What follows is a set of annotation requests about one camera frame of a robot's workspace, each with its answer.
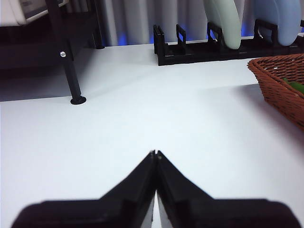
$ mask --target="green object in basket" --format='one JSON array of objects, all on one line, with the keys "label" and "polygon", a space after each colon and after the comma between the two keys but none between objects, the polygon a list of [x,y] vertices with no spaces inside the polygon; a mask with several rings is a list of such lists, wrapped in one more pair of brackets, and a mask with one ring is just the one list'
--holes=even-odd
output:
[{"label": "green object in basket", "polygon": [[302,94],[304,94],[304,85],[297,83],[297,82],[289,82],[287,78],[283,78],[283,80],[289,84],[292,88],[294,88],[297,91],[300,91]]}]

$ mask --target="rubber foot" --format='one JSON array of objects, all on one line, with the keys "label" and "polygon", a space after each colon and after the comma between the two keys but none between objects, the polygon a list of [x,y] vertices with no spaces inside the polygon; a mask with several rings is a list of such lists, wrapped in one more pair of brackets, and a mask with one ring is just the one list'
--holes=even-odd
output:
[{"label": "rubber foot", "polygon": [[73,104],[73,105],[83,104],[84,102],[86,102],[86,98],[84,96],[80,96],[80,98],[77,100],[75,100],[75,99],[71,100],[71,104]]},{"label": "rubber foot", "polygon": [[102,45],[101,46],[97,46],[96,49],[99,49],[99,50],[100,49],[104,49],[104,46],[102,46]]}]

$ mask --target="brown woven basket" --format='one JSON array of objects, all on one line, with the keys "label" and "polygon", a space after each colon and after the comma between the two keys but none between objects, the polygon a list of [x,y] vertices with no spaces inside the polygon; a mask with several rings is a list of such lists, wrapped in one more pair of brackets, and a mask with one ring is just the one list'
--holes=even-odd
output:
[{"label": "brown woven basket", "polygon": [[304,131],[304,94],[290,82],[304,84],[304,54],[253,59],[248,68],[255,74],[264,99]]}]

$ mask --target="screw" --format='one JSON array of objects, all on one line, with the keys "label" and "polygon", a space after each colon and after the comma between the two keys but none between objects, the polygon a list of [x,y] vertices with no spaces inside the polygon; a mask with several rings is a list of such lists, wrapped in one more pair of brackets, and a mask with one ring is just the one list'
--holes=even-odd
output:
[{"label": "screw", "polygon": [[62,51],[62,52],[60,52],[60,56],[61,56],[62,58],[64,58],[64,57],[67,56],[67,54],[66,54],[64,51]]}]

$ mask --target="white tabletop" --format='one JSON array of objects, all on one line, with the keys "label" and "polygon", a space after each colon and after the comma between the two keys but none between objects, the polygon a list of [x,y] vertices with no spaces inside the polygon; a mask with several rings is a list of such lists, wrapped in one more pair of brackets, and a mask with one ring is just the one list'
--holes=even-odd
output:
[{"label": "white tabletop", "polygon": [[101,197],[151,149],[211,196],[281,201],[304,226],[304,133],[264,102],[248,61],[162,67],[153,45],[84,49],[86,103],[0,103],[1,227],[31,203]]}]

